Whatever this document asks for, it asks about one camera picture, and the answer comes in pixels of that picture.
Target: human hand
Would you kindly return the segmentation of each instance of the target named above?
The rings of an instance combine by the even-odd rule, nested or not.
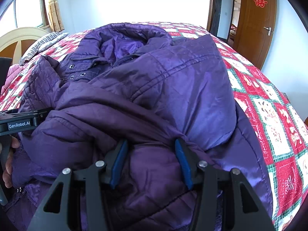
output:
[[[19,141],[12,136],[12,143],[11,143],[11,148],[9,151],[9,155],[7,157],[7,162],[5,163],[5,171],[3,172],[2,178],[5,183],[5,186],[7,188],[10,188],[13,186],[12,182],[12,172],[13,172],[13,166],[12,166],[12,161],[13,161],[13,148],[19,148],[20,143]],[[0,153],[2,151],[2,144],[0,143]]]

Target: wooden headboard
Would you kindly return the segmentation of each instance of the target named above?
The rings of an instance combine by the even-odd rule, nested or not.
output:
[[[26,27],[12,30],[0,37],[0,57],[13,59],[13,64],[19,60],[27,49],[39,38],[48,34],[41,28]]]

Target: blue gripper pad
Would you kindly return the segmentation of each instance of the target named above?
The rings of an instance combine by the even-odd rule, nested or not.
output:
[[[127,156],[127,152],[128,152],[128,143],[127,143],[127,140],[124,140],[121,146],[121,149],[118,153],[118,156],[112,167],[112,174],[111,174],[111,180],[110,180],[110,187],[112,189],[115,189],[115,187],[118,185],[120,181],[124,161]]]
[[[180,144],[180,141],[177,139],[175,141],[175,155],[177,157],[177,159],[179,160],[181,169],[182,169],[182,173],[184,176],[184,182],[186,184],[186,186],[188,187],[189,190],[193,189],[193,182],[192,182],[192,177],[191,177],[191,170],[190,170],[190,166],[188,164],[188,161],[186,159],[186,156],[183,152],[183,148],[182,145]]]

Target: red paper-cut decoration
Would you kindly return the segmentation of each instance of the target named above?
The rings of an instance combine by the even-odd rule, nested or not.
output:
[[[260,7],[264,7],[265,4],[267,4],[267,1],[265,0],[254,0],[254,2],[256,3],[257,6],[260,6]]]

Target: curtain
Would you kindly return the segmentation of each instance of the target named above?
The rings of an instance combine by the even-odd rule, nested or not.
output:
[[[64,30],[58,0],[45,0],[45,5],[50,29],[54,32]]]

